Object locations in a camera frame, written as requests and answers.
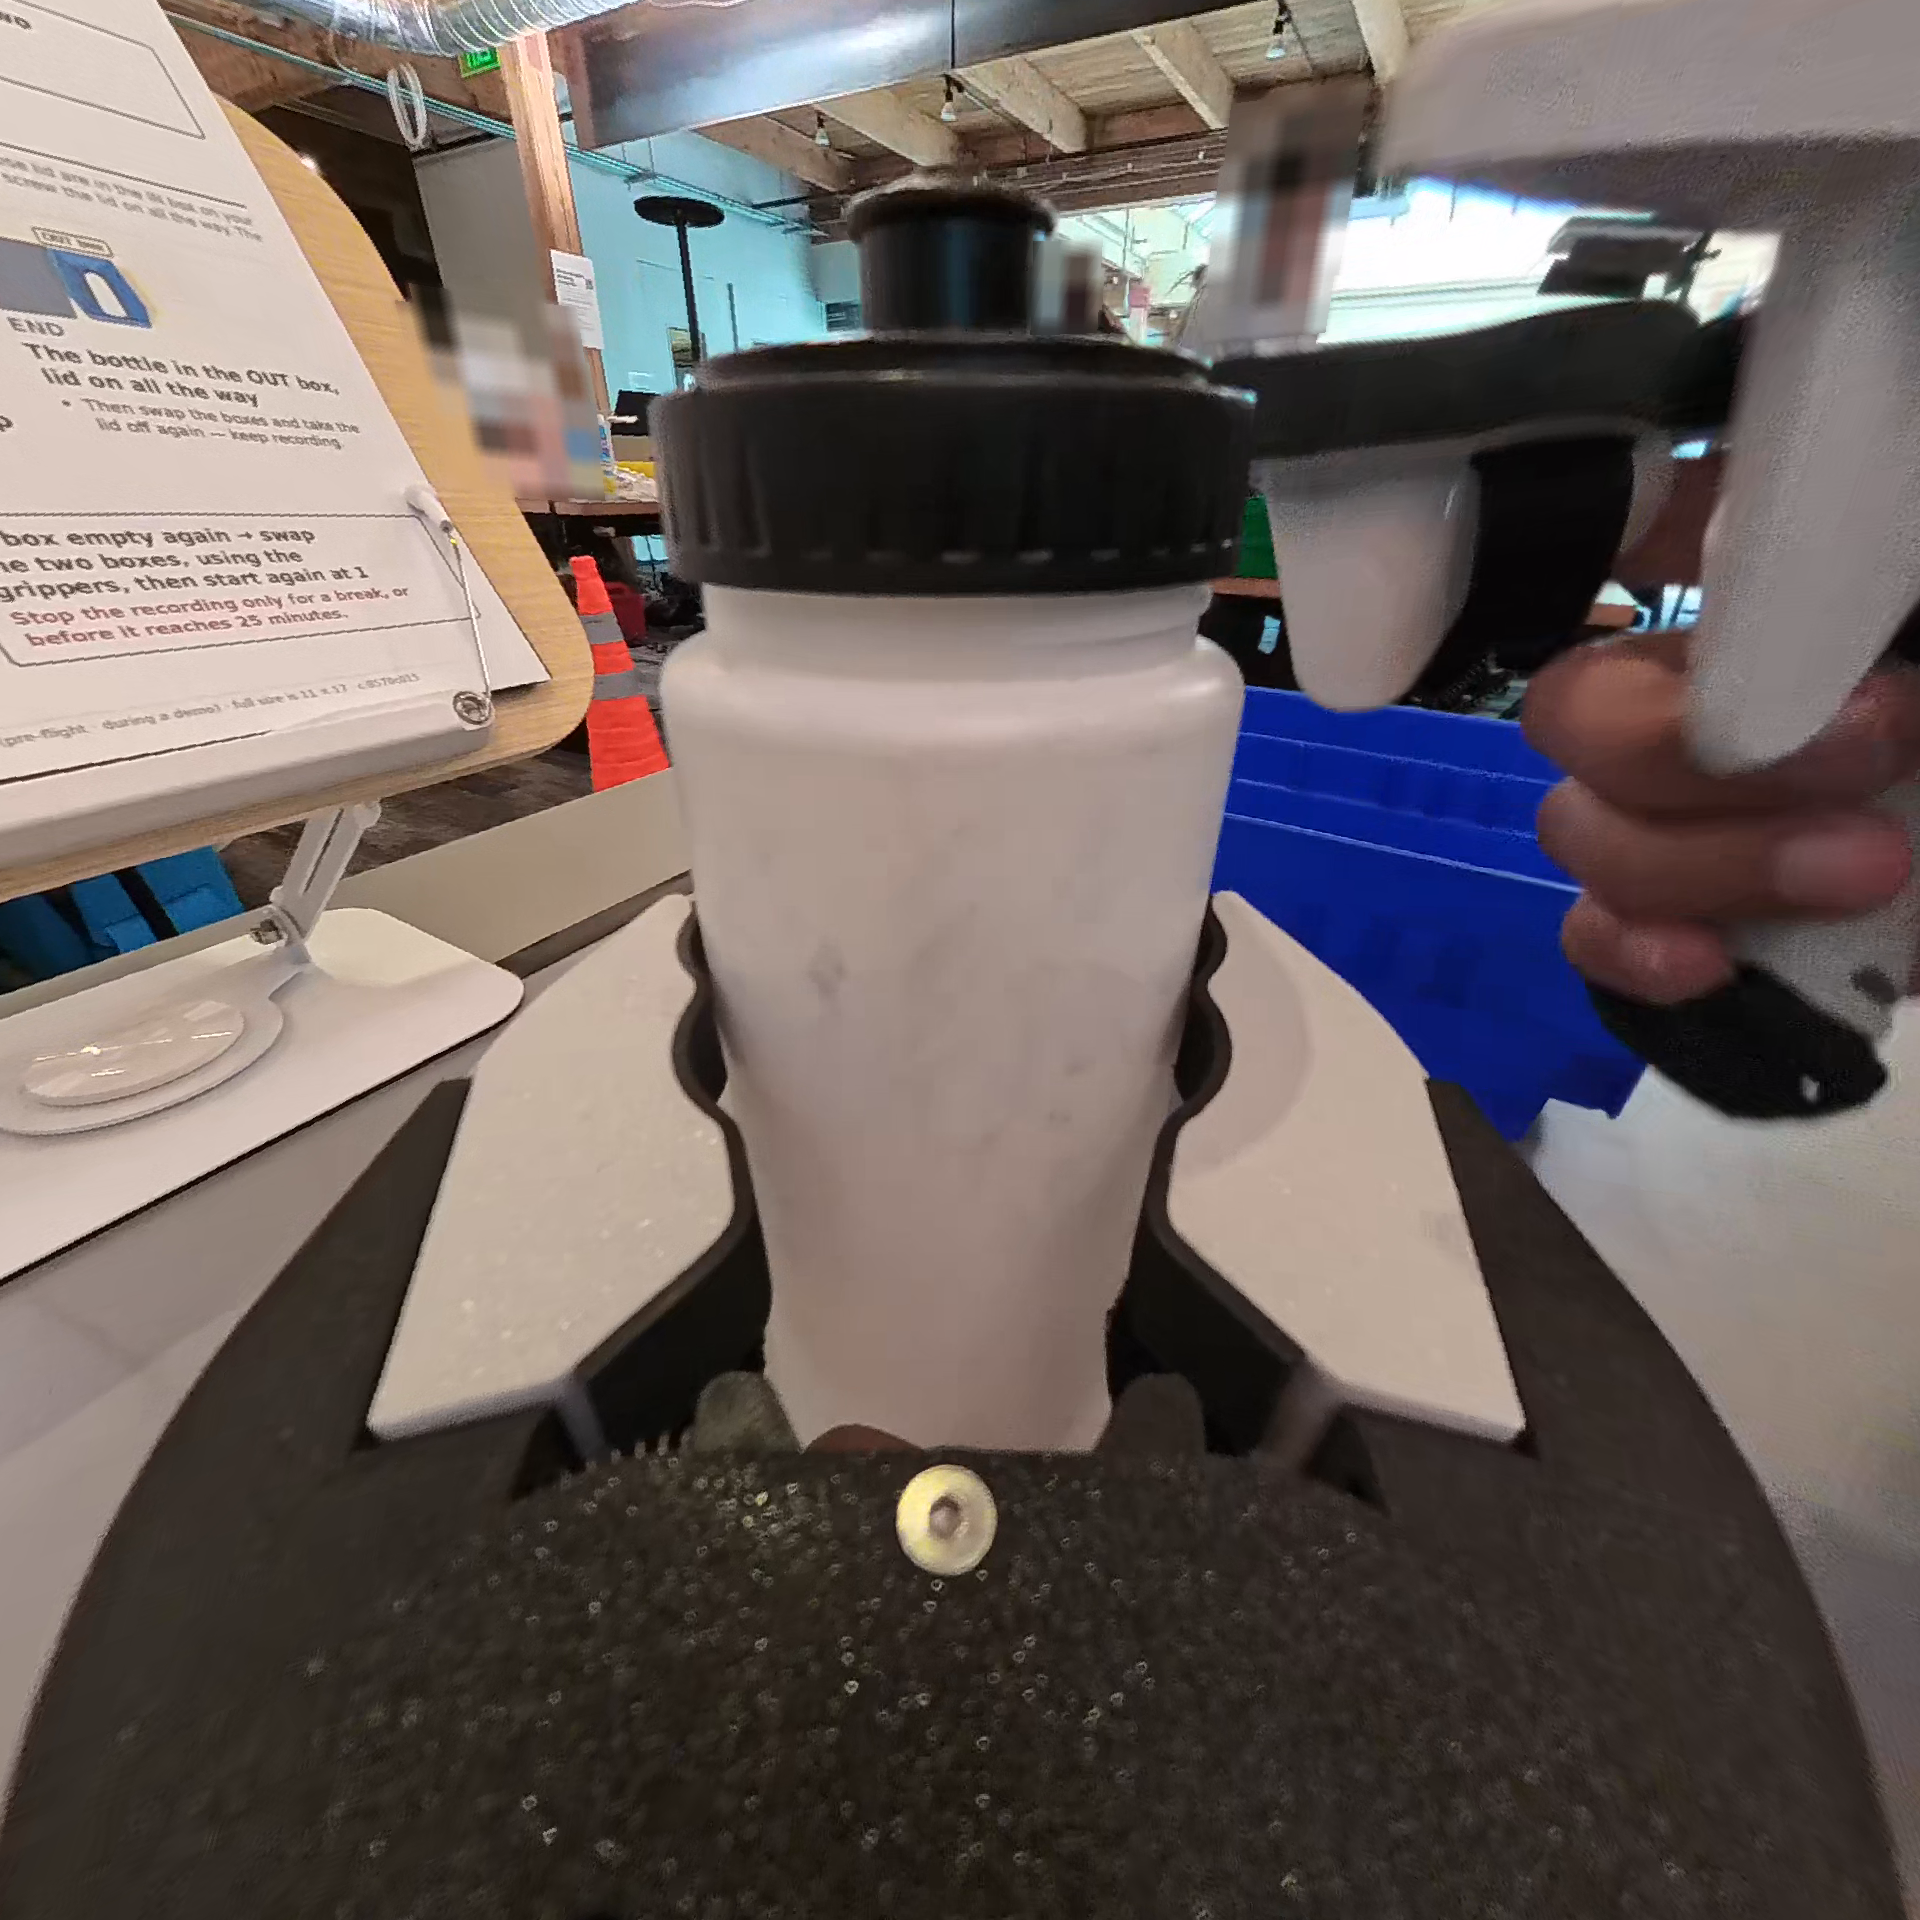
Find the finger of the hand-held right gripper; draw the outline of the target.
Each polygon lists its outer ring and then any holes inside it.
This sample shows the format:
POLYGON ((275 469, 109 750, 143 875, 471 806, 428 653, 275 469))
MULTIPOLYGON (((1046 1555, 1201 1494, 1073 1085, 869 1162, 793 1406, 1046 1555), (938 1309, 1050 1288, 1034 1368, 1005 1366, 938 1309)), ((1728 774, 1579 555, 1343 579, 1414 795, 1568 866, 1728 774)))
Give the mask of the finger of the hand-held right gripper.
POLYGON ((1228 355, 1211 381, 1252 395, 1259 461, 1575 430, 1685 437, 1732 418, 1751 323, 1606 299, 1428 338, 1228 355))
POLYGON ((1913 2, 1497 4, 1418 41, 1377 160, 1428 180, 1570 175, 1681 149, 1915 141, 1913 2))

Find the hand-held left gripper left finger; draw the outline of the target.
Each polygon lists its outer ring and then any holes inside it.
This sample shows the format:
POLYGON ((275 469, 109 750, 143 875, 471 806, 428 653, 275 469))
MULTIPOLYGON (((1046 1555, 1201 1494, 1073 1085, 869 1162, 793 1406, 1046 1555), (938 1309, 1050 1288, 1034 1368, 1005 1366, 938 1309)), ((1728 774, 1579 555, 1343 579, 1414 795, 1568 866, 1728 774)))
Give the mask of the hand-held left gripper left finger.
POLYGON ((723 1089, 693 906, 663 894, 473 1070, 370 1433, 536 1413, 655 1443, 756 1361, 771 1283, 723 1089))

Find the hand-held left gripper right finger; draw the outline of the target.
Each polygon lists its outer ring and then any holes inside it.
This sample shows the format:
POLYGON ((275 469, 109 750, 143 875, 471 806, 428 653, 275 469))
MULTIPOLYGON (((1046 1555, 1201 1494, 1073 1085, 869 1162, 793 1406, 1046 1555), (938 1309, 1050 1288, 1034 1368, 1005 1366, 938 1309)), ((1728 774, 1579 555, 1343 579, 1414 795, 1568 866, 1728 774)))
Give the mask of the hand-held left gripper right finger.
POLYGON ((1525 1428, 1425 1068, 1233 891, 1201 925, 1114 1385, 1124 1363, 1182 1380, 1228 1458, 1303 1464, 1345 1413, 1525 1428))

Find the blue plastic bin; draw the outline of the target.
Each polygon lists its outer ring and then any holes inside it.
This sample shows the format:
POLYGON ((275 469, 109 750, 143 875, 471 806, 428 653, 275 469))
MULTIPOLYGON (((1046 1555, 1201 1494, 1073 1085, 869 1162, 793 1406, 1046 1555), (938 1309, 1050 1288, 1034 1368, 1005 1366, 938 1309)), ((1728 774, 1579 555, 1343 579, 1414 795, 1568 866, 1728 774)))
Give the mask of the blue plastic bin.
POLYGON ((1554 1101, 1615 1118, 1644 1074, 1562 947, 1575 889, 1535 834, 1560 778, 1505 718, 1250 688, 1215 845, 1213 889, 1307 947, 1505 1140, 1554 1101))

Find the white plastic bottle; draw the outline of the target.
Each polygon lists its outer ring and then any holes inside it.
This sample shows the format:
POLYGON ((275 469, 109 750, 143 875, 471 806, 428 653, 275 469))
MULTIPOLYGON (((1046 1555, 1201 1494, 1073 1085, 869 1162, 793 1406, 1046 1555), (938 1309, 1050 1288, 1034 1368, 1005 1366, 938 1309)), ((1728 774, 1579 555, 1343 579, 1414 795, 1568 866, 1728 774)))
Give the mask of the white plastic bottle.
POLYGON ((663 667, 805 1442, 1106 1426, 1242 712, 1208 602, 709 585, 663 667))

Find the black bottle lid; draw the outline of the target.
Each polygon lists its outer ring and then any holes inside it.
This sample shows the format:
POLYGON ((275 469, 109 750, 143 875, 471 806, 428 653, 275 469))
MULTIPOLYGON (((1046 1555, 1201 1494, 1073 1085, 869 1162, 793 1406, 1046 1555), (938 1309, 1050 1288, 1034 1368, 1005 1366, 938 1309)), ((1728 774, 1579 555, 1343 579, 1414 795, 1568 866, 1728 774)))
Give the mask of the black bottle lid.
POLYGON ((1036 597, 1235 557, 1256 402, 1044 322, 1052 210, 909 175, 847 207, 866 330, 702 360, 648 413, 668 564, 709 589, 1036 597))

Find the person's right hand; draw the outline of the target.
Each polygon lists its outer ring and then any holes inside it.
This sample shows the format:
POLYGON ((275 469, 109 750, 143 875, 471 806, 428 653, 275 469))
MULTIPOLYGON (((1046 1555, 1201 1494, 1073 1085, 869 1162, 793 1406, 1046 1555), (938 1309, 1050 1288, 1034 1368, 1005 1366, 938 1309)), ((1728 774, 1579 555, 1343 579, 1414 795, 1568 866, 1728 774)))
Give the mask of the person's right hand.
POLYGON ((1538 840, 1579 889, 1563 953, 1590 984, 1658 1006, 1724 985, 1734 930, 1848 922, 1909 875, 1907 834, 1879 802, 1915 776, 1913 667, 1859 683, 1777 765, 1726 778, 1690 754, 1685 667, 1680 634, 1598 640, 1551 660, 1522 705, 1562 774, 1538 840))

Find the orange traffic cone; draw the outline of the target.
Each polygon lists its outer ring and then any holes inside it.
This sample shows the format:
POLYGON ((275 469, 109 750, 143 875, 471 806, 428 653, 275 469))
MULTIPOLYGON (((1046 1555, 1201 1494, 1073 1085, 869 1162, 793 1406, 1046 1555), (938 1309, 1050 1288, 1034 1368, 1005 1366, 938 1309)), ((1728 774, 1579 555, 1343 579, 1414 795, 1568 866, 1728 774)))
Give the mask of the orange traffic cone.
POLYGON ((597 564, 588 553, 575 553, 570 574, 592 661, 585 712, 590 786, 603 794, 668 772, 669 756, 597 564))

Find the blue bag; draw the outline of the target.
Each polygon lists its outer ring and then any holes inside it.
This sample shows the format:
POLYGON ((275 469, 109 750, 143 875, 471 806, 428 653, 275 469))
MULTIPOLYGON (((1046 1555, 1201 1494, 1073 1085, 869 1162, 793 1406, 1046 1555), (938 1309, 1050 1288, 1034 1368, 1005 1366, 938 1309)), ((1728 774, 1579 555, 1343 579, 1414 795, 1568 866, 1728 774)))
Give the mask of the blue bag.
POLYGON ((197 848, 1 903, 1 992, 37 985, 241 912, 227 867, 197 848))

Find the wooden clipboard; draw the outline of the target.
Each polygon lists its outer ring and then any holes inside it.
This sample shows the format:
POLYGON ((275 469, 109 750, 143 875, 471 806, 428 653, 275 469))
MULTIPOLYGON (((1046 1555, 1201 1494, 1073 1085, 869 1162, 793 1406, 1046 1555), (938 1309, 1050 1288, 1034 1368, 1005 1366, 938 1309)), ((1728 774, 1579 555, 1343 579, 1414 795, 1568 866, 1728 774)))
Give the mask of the wooden clipboard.
POLYGON ((3 900, 553 743, 585 642, 370 236, 248 114, 3 144, 3 900))

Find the black floor lamp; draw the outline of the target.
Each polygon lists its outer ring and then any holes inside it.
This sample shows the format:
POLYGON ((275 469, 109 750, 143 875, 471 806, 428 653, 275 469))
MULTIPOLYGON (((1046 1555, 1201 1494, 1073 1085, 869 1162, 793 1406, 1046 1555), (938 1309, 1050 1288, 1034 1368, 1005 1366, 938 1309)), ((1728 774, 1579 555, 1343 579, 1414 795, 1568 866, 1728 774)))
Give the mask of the black floor lamp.
POLYGON ((723 207, 706 198, 682 191, 637 193, 631 202, 633 216, 652 227, 666 227, 678 244, 678 261, 684 294, 684 365, 696 367, 706 355, 706 334, 702 326, 697 278, 691 261, 691 239, 696 229, 711 229, 723 223, 723 207))

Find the instruction sheet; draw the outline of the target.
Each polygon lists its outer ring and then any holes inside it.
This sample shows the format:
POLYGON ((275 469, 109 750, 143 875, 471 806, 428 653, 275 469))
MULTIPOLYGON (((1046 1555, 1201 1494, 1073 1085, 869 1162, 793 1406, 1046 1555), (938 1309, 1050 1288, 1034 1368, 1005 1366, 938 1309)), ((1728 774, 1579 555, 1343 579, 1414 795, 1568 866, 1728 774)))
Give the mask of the instruction sheet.
POLYGON ((1 765, 541 683, 157 4, 1 6, 1 765))

